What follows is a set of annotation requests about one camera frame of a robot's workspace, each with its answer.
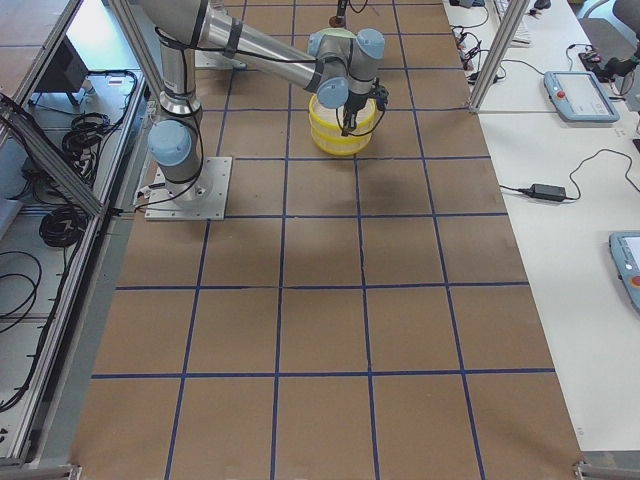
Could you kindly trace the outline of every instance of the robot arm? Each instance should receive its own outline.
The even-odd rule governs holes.
[[[344,135],[356,128],[357,113],[368,98],[375,98],[378,108],[384,110],[387,93],[378,84],[377,72],[385,42],[376,30],[365,29],[356,36],[346,30],[321,31],[311,36],[309,53],[304,53],[213,8],[209,0],[142,0],[140,3],[166,34],[161,36],[165,47],[165,98],[161,103],[171,113],[187,115],[199,108],[193,75],[185,75],[182,68],[183,63],[192,68],[193,59],[185,60],[187,52],[193,55],[192,49],[220,50],[228,58],[253,64],[317,93],[326,108],[344,106]]]

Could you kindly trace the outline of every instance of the keyboard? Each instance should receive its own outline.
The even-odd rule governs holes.
[[[505,12],[507,11],[507,7],[509,6],[509,0],[493,0],[493,4],[496,7],[496,12],[498,13],[498,18],[502,21]],[[516,34],[513,36],[513,40],[511,40],[512,47],[528,47],[531,45],[531,33],[529,29],[524,24],[524,20],[520,22],[518,25],[518,30],[516,30]]]

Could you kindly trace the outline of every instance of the tiled floor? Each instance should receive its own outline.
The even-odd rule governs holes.
[[[298,46],[335,11],[268,3],[229,5]],[[573,478],[577,442],[432,3],[348,14],[387,33],[391,92],[356,158],[313,145],[308,94],[199,73],[207,153],[235,157],[228,217],[136,218],[72,454],[87,479]]]

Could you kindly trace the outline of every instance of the metal mounting plate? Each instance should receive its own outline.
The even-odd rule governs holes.
[[[227,194],[229,192],[229,180],[231,178],[231,157],[208,157],[205,159],[203,170],[213,179],[213,188],[209,196],[193,208],[184,208],[169,200],[169,194],[165,189],[153,190],[149,203],[160,202],[146,209],[145,218],[153,221],[177,221],[177,220],[223,220],[227,206]],[[164,182],[164,175],[158,169],[154,183]]]

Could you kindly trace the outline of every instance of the yellow container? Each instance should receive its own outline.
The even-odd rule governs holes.
[[[373,128],[376,115],[376,102],[367,101],[365,108],[358,112],[358,128],[352,133],[360,135]],[[338,118],[342,121],[342,107],[338,109]],[[363,137],[343,137],[336,120],[336,111],[325,108],[313,95],[309,101],[309,122],[311,123],[311,138],[322,151],[331,155],[353,155],[361,151],[371,141],[371,133]]]

